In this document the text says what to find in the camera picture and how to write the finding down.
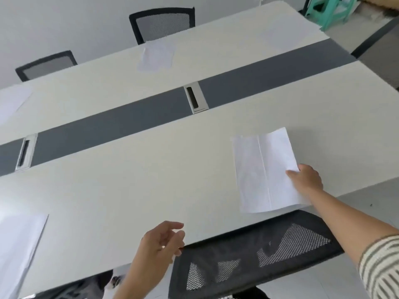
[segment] chair backrest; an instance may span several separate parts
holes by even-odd
[[[137,44],[156,40],[196,25],[194,8],[157,8],[129,16]]]
[[[229,296],[342,253],[320,217],[293,211],[185,246],[173,264],[168,298]]]
[[[372,34],[352,55],[399,90],[399,17]]]
[[[77,65],[70,50],[46,56],[15,69],[21,81],[26,82]]]

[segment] black and white striped sleeve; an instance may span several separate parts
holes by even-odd
[[[359,273],[372,299],[399,299],[399,235],[369,246],[360,259]]]

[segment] teal stool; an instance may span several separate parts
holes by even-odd
[[[311,0],[305,16],[320,25],[321,30],[325,31],[333,21],[340,19],[343,19],[344,22],[348,21],[355,2],[356,0]],[[324,3],[322,11],[314,9],[315,6],[322,3]],[[339,13],[334,13],[339,5],[341,5],[344,10]]]

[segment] paper held in hand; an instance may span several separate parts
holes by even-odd
[[[258,213],[309,203],[297,192],[286,170],[298,171],[287,130],[233,139],[241,212]]]

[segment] person's right hand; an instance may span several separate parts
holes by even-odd
[[[309,195],[310,192],[322,191],[323,183],[319,173],[309,165],[298,165],[299,172],[287,170],[286,174],[299,193]]]

